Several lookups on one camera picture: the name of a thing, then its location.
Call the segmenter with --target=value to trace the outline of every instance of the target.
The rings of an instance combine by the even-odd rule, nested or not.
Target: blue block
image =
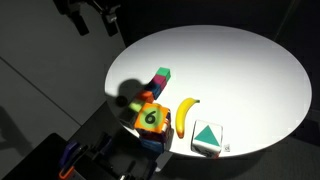
[[[144,88],[146,91],[151,91],[153,98],[156,100],[161,94],[161,85],[156,84],[153,81],[150,81],[147,86]]]
[[[139,139],[141,141],[141,145],[144,148],[150,149],[150,150],[155,151],[157,153],[163,153],[164,152],[163,143],[157,142],[157,141],[143,139],[141,137]]]

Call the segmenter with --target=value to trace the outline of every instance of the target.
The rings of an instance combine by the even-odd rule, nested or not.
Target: purple block
[[[160,88],[161,91],[166,87],[167,85],[167,81],[166,81],[166,77],[165,76],[161,76],[156,74],[153,78],[152,78],[152,82],[156,83],[156,84],[160,84]]]

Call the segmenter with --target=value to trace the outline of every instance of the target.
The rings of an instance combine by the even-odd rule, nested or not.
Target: table
[[[107,102],[117,117],[114,98],[133,98],[159,67],[171,70],[155,101],[176,110],[187,97],[200,99],[188,112],[183,139],[174,134],[170,152],[202,155],[190,149],[195,120],[223,126],[220,158],[240,156],[285,138],[305,118],[311,103],[309,77],[299,61],[260,35],[223,26],[185,26],[147,36],[124,50],[105,81]],[[135,130],[127,128],[133,135]]]

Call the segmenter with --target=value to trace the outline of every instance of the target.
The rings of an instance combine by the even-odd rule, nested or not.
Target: yellow banana
[[[176,132],[180,139],[184,136],[184,121],[186,119],[187,112],[195,103],[199,103],[200,100],[193,98],[186,98],[181,102],[176,112]]]

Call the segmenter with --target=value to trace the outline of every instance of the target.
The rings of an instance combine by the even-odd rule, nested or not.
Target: orange block
[[[145,90],[141,90],[137,96],[136,96],[137,99],[140,99],[142,101],[145,101],[147,103],[153,103],[154,101],[154,98],[153,98],[153,95],[152,95],[152,92],[151,91],[145,91]]]
[[[160,104],[145,103],[138,114],[134,128],[160,134],[166,123],[168,112],[169,109],[162,107]]]

